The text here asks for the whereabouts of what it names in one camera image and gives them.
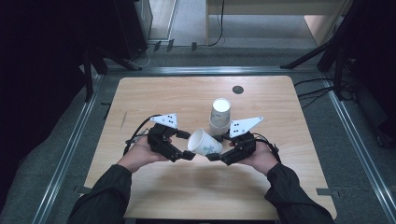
black stand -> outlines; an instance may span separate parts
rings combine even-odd
[[[93,47],[86,47],[84,50],[84,73],[85,73],[85,86],[86,86],[86,96],[85,102],[88,102],[92,95],[93,95],[93,84],[92,84],[92,70],[91,64],[95,68],[96,72],[99,75],[106,75],[108,72],[108,67],[103,60],[103,57],[107,57],[115,63],[118,63],[122,67],[132,70],[138,71],[142,70],[141,67],[135,67],[131,64],[128,64],[123,59],[116,57],[115,55],[107,52],[101,48],[93,48]]]
[[[320,72],[327,72],[332,67],[332,64],[336,62],[335,74],[334,74],[334,93],[337,95],[338,99],[342,100],[341,97],[341,82],[343,75],[343,68],[345,62],[345,40],[350,35],[350,30],[354,24],[356,24],[355,20],[357,18],[358,12],[361,11],[363,3],[367,0],[355,0],[353,4],[344,17],[343,22],[341,23],[338,30],[335,32],[335,35],[322,46],[310,51],[305,54],[303,57],[297,59],[296,61],[286,64],[280,65],[280,68],[283,69],[293,69],[298,65],[310,60],[311,58],[319,55],[324,51],[323,56],[321,57],[318,63],[318,70]]]

person's arm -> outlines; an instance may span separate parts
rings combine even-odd
[[[250,165],[267,176],[271,188],[265,199],[276,208],[282,224],[334,223],[330,213],[306,195],[297,174],[278,163],[264,143],[256,143],[253,155],[240,163]]]
[[[131,195],[131,176],[140,167],[167,161],[140,138],[125,156],[95,183],[91,193],[78,199],[67,223],[121,223]]]

tabletop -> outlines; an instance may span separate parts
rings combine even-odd
[[[234,93],[237,86],[242,93]],[[284,165],[299,176],[301,186],[316,203],[336,217],[318,155],[307,128],[292,81],[270,77],[127,77],[120,81],[107,116],[85,187],[122,156],[125,140],[149,116],[177,113],[178,128],[193,133],[209,131],[212,103],[231,102],[231,119],[263,116],[253,133],[264,135],[279,148]],[[144,128],[150,128],[149,122]],[[180,150],[187,140],[172,138]],[[223,143],[225,150],[228,144]],[[196,155],[192,161],[155,162],[132,176],[126,217],[172,219],[278,219],[264,200],[270,188],[266,177],[242,164],[226,166]]]

black sleeve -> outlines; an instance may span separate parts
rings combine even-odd
[[[297,174],[289,167],[279,163],[268,172],[267,178],[271,188],[265,199],[276,208],[282,224],[334,223],[330,213],[306,195]]]
[[[112,165],[92,192],[80,197],[67,223],[121,223],[131,195],[131,172]]]

black cable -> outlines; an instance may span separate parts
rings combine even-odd
[[[272,154],[274,155],[275,159],[276,159],[279,163],[282,163],[282,161],[280,160],[279,154],[278,154],[278,152],[277,152],[277,147],[276,147],[275,144],[272,145],[272,144],[269,143],[267,140],[262,140],[262,139],[256,139],[256,142],[262,142],[262,143],[264,143],[265,145],[267,145],[267,146],[271,149],[271,152],[272,152]]]
[[[263,140],[268,142],[268,139],[266,137],[264,137],[262,134],[259,133],[252,133],[253,135],[258,135],[260,138],[262,138]]]
[[[215,43],[207,45],[207,47],[213,47],[213,46],[217,45],[219,43],[219,41],[221,40],[222,33],[223,33],[223,17],[224,17],[224,0],[222,2],[222,6],[221,6],[221,23],[220,23],[221,30],[220,30],[219,39]]]
[[[314,79],[309,79],[309,80],[304,80],[304,81],[297,82],[296,84],[294,84],[294,87],[296,87],[296,86],[298,86],[300,84],[306,83],[306,82],[319,81],[319,80],[330,80],[330,81],[333,81],[332,78],[326,78],[326,77],[314,78]]]
[[[312,105],[318,98],[324,96],[324,94],[326,94],[326,93],[329,92],[329,91],[332,91],[332,90],[328,90],[328,91],[323,92],[321,95],[317,96],[315,99],[313,99],[313,100],[312,100],[311,102],[309,102],[308,104],[302,106],[301,108],[304,109],[304,108],[306,108],[307,106]]]
[[[318,98],[318,97],[320,97],[323,93],[326,93],[326,92],[329,92],[329,91],[322,92],[320,95],[306,96],[306,97],[303,97],[303,98],[301,98],[301,99],[299,99],[299,100],[300,100],[300,101],[303,101],[303,100],[307,100],[307,99]]]
[[[138,54],[136,56],[134,56],[134,58],[132,58],[130,61],[133,62],[133,61],[137,60],[138,58],[140,58],[143,55],[143,53],[145,53],[147,50],[149,50],[153,46],[155,46],[155,45],[154,44],[148,44],[148,47],[146,49],[140,50],[140,52],[138,52]]]
[[[315,90],[315,91],[310,91],[310,92],[299,94],[299,95],[297,95],[297,97],[300,98],[300,97],[303,97],[303,96],[312,95],[312,94],[317,93],[317,92],[332,91],[332,90],[333,90],[333,87],[325,87],[325,88],[318,89],[318,90]]]
[[[139,127],[136,129],[136,131],[135,131],[134,134],[132,135],[131,139],[129,139],[129,140],[127,140],[127,141],[125,142],[125,143],[126,143],[126,147],[125,147],[125,149],[124,149],[123,155],[125,155],[125,154],[128,152],[128,150],[129,150],[129,148],[131,147],[131,144],[132,144],[134,138],[136,138],[137,133],[140,131],[140,129],[142,129],[142,127],[143,127],[147,122],[149,122],[149,120],[150,120],[151,118],[157,117],[157,116],[160,116],[160,115],[153,115],[153,116],[150,116],[150,117],[148,117],[147,119],[145,119],[145,121],[143,121],[143,123],[141,123],[141,124],[139,125]]]

